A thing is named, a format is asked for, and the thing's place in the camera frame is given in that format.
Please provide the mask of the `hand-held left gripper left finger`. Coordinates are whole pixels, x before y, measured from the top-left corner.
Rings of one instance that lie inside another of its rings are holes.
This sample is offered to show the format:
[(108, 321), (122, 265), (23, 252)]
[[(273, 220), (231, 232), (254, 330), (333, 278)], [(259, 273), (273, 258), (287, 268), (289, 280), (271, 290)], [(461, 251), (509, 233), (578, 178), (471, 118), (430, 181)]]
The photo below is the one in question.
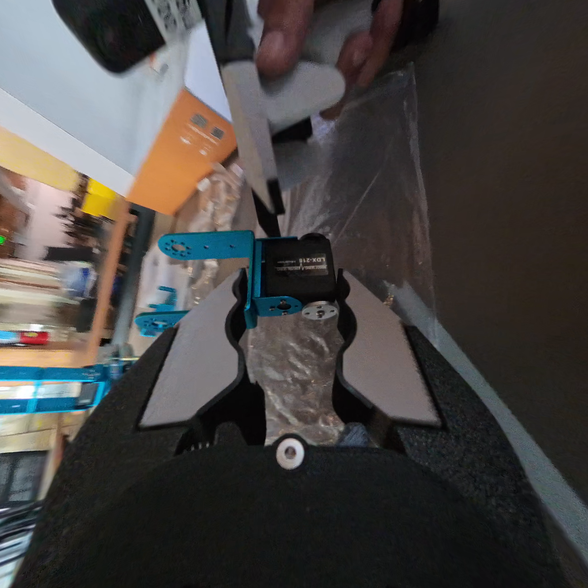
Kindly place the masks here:
[(139, 421), (142, 429), (203, 416), (242, 382), (246, 301), (247, 272), (236, 271), (179, 321)]

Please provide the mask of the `large clear plastic bag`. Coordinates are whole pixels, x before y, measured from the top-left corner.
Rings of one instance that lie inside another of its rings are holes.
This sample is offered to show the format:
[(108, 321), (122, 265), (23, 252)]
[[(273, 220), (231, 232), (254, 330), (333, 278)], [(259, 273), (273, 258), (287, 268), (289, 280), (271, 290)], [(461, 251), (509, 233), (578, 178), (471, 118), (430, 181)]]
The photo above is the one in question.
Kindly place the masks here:
[[(397, 314), (437, 407), (404, 308), (415, 298), (424, 298), (426, 310), (435, 306), (417, 115), (415, 69), (409, 63), (359, 93), (336, 121), (315, 122), (320, 167), (290, 191), (283, 229), (287, 236), (326, 236), (335, 270), (350, 272)], [(379, 446), (393, 446), (399, 428), (429, 428), (368, 415), (335, 384), (343, 344), (338, 321), (339, 314), (326, 321), (300, 314), (261, 318), (249, 332), (247, 366), (265, 393), (267, 446), (287, 436), (336, 445), (350, 428), (345, 422), (361, 420), (370, 443)]]

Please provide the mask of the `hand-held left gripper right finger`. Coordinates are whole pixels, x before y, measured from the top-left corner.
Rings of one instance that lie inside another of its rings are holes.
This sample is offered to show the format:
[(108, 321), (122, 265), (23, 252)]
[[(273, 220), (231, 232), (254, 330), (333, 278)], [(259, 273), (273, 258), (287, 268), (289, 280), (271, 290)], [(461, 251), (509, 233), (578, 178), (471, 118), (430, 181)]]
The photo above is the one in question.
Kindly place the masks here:
[(387, 422), (441, 428), (442, 418), (401, 319), (347, 270), (340, 269), (339, 321), (343, 344), (335, 384)]

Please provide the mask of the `blue robot arm base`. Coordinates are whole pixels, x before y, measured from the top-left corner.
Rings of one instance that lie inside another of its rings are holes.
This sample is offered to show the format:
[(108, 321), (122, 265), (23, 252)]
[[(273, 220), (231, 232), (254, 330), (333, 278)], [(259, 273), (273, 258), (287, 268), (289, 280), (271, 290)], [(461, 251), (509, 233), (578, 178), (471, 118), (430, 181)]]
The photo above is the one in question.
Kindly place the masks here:
[(137, 360), (116, 350), (101, 364), (78, 368), (1, 366), (1, 416), (91, 410)]

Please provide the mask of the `blue bracket with black servo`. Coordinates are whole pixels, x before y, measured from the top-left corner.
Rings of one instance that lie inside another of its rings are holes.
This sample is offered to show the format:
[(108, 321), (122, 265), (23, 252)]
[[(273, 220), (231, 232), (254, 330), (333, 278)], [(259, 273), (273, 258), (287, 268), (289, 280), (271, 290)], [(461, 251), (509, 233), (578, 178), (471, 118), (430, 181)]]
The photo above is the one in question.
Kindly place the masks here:
[(312, 321), (334, 319), (341, 299), (332, 247), (327, 237), (310, 233), (301, 238), (256, 238), (253, 231), (167, 234), (158, 241), (161, 253), (178, 261), (243, 259), (234, 281), (219, 287), (216, 300), (207, 300), (200, 316), (177, 311), (171, 303), (152, 305), (135, 324), (144, 336), (171, 327), (178, 334), (219, 342), (239, 342), (259, 318), (294, 314)]

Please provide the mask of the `person's right hand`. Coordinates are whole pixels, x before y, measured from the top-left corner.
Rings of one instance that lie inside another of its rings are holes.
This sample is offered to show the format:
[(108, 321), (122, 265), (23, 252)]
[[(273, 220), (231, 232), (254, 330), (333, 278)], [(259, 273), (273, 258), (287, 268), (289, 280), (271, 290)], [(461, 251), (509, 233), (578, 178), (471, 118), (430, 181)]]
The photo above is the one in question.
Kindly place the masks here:
[[(334, 1), (260, 1), (263, 34), (256, 55), (259, 73), (281, 77), (298, 62), (313, 14)], [(352, 33), (342, 45), (337, 68), (346, 82), (344, 98), (322, 112), (325, 119), (341, 113), (356, 89), (367, 88), (386, 63), (401, 24), (404, 1), (380, 1), (368, 30)]]

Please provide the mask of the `orange white cardboard box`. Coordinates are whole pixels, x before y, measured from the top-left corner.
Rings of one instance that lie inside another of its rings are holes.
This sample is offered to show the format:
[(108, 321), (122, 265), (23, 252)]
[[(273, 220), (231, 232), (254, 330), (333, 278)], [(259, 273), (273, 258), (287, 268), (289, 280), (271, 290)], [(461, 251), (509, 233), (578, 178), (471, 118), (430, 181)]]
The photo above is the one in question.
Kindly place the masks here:
[(236, 148), (204, 22), (113, 73), (51, 1), (1, 1), (1, 128), (168, 215)]

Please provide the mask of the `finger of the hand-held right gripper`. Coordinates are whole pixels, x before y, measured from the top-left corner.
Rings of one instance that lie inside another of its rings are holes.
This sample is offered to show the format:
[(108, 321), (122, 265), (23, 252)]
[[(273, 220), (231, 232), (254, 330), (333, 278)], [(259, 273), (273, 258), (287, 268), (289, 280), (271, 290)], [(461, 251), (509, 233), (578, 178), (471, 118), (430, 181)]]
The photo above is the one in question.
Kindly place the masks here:
[(221, 68), (221, 77), (247, 183), (271, 214), (283, 215), (267, 101), (256, 66), (230, 62)]
[(277, 181), (281, 190), (297, 187), (317, 173), (322, 148), (315, 137), (306, 141), (275, 142)]

